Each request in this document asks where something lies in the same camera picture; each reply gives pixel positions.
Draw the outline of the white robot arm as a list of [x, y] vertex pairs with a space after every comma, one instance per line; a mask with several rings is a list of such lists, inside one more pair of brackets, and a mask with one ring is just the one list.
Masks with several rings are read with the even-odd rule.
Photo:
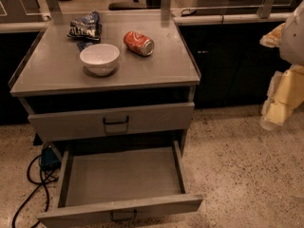
[[304, 102], [304, 1], [281, 25], [260, 41], [267, 48], [279, 48], [280, 57], [291, 64], [271, 79], [260, 125], [267, 130], [282, 126]]

